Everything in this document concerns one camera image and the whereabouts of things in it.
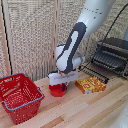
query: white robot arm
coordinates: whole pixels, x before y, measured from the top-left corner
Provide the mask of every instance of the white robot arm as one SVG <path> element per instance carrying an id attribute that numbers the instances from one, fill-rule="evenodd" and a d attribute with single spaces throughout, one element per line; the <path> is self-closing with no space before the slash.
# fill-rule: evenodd
<path id="1" fill-rule="evenodd" d="M 85 61 L 84 54 L 77 51 L 81 41 L 95 32 L 107 18 L 116 0 L 86 0 L 84 8 L 72 29 L 66 44 L 55 50 L 56 66 L 59 71 L 68 74 Z"/>

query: black cable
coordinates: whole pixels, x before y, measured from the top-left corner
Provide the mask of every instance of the black cable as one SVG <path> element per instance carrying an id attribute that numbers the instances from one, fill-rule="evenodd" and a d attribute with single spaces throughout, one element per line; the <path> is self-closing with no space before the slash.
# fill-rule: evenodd
<path id="1" fill-rule="evenodd" d="M 108 36 L 108 33 L 111 31 L 111 29 L 112 29 L 113 25 L 115 24 L 116 20 L 118 19 L 118 17 L 119 17 L 120 14 L 122 13 L 122 11 L 123 11 L 127 6 L 128 6 L 128 3 L 127 3 L 127 4 L 122 8 L 122 10 L 118 13 L 117 17 L 115 18 L 115 20 L 113 21 L 111 27 L 109 28 L 107 34 L 105 35 L 105 37 L 104 37 L 104 39 L 103 39 L 103 41 L 102 41 L 100 47 L 98 47 L 98 50 L 94 53 L 93 58 L 96 56 L 96 54 L 99 52 L 99 50 L 100 50 L 101 47 L 103 46 L 103 43 L 104 43 L 104 41 L 106 40 L 106 38 L 107 38 L 107 36 Z M 84 69 L 85 67 L 87 67 L 88 64 L 90 64 L 91 61 L 92 61 L 92 59 L 91 59 L 85 66 L 83 66 L 83 69 Z"/>

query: red plastic basket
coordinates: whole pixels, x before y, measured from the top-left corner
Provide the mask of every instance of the red plastic basket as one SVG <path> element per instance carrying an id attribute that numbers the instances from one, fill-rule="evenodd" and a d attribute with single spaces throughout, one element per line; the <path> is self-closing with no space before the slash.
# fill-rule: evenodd
<path id="1" fill-rule="evenodd" d="M 51 95 L 55 96 L 55 97 L 62 97 L 65 94 L 65 91 L 67 90 L 67 86 L 62 83 L 61 84 L 57 84 L 57 85 L 49 85 L 49 89 L 50 89 L 50 93 Z"/>
<path id="2" fill-rule="evenodd" d="M 37 115 L 43 98 L 40 88 L 22 73 L 0 78 L 0 101 L 14 124 Z"/>

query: basket handle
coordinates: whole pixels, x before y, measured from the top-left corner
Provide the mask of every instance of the basket handle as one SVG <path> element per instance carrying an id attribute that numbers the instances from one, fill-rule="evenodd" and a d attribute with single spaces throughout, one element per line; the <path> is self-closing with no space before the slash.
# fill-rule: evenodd
<path id="1" fill-rule="evenodd" d="M 15 75 L 18 75 L 18 74 L 23 74 L 25 77 L 28 77 L 28 76 L 27 76 L 27 75 L 25 75 L 24 73 L 16 73 L 16 74 L 13 74 L 13 75 L 10 75 L 10 76 L 2 77 L 2 78 L 0 78 L 0 80 L 1 80 L 1 79 L 4 79 L 4 78 L 8 78 L 8 77 L 15 76 Z"/>
<path id="2" fill-rule="evenodd" d="M 40 98 L 37 98 L 37 99 L 35 99 L 35 100 L 33 100 L 33 101 L 30 101 L 30 102 L 28 102 L 28 103 L 26 103 L 26 104 L 23 104 L 23 105 L 21 105 L 21 106 L 19 106 L 19 107 L 14 108 L 14 109 L 8 108 L 8 106 L 7 106 L 7 104 L 6 104 L 5 101 L 2 101 L 1 103 L 4 103 L 5 106 L 6 106 L 6 108 L 7 108 L 9 111 L 15 111 L 15 110 L 17 110 L 17 109 L 19 109 L 19 108 L 21 108 L 21 107 L 24 107 L 24 106 L 26 106 L 26 105 L 28 105 L 28 104 L 31 104 L 31 103 L 33 103 L 33 102 L 36 102 L 36 101 L 42 99 L 42 98 L 44 97 L 44 94 L 40 91 L 39 88 L 37 88 L 37 90 L 38 90 L 38 91 L 40 92 L 40 94 L 42 95 Z"/>

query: food package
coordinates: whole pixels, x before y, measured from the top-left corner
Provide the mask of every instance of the food package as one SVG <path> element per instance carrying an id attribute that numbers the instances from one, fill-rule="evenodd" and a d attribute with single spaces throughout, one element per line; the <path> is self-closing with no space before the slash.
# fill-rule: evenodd
<path id="1" fill-rule="evenodd" d="M 79 79 L 75 84 L 84 94 L 104 91 L 106 88 L 106 85 L 96 77 Z"/>

